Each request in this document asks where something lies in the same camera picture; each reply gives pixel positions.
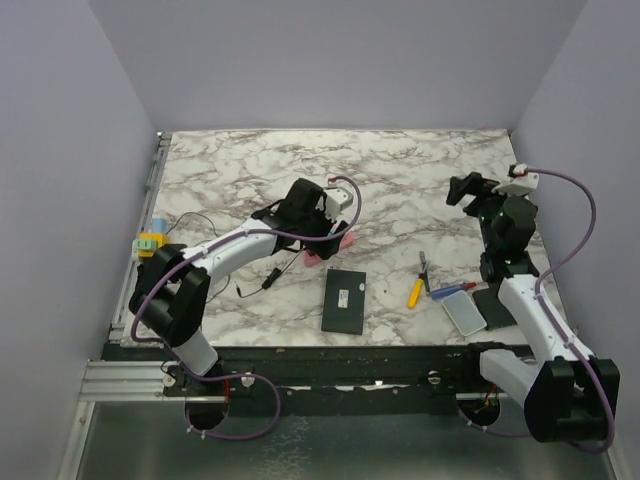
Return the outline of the pink power strip socket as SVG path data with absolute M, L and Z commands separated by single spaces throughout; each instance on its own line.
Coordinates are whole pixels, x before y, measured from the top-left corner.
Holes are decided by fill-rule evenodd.
M 347 233 L 340 242 L 339 250 L 344 250 L 349 248 L 355 242 L 355 234 L 352 232 Z M 323 262 L 318 255 L 306 252 L 304 255 L 304 265 L 307 268 L 314 267 Z

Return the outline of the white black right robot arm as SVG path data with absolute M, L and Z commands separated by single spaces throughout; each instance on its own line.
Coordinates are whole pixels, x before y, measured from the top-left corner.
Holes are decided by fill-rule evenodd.
M 529 255 L 538 208 L 528 196 L 542 173 L 513 165 L 503 182 L 477 172 L 449 182 L 447 204 L 455 206 L 471 196 L 463 211 L 480 226 L 480 272 L 488 286 L 474 295 L 479 312 L 486 321 L 493 314 L 509 316 L 536 360 L 528 364 L 500 343 L 475 344 L 471 359 L 459 367 L 459 378 L 472 391 L 493 384 L 508 394 L 522 408 L 535 440 L 603 453 L 615 438 L 620 372 L 567 325 L 543 286 L 552 272 L 538 271 Z

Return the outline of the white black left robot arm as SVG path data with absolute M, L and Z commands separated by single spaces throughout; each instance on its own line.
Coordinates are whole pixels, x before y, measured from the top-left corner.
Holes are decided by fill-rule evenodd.
M 356 183 L 338 175 L 322 187 L 297 179 L 286 196 L 251 214 L 236 229 L 200 246 L 167 244 L 138 268 L 129 301 L 131 337 L 142 342 L 138 326 L 153 332 L 188 369 L 186 382 L 206 395 L 220 385 L 218 352 L 205 338 L 202 319 L 211 285 L 244 266 L 299 245 L 323 260 L 335 255 L 354 221 L 342 214 L 362 208 Z

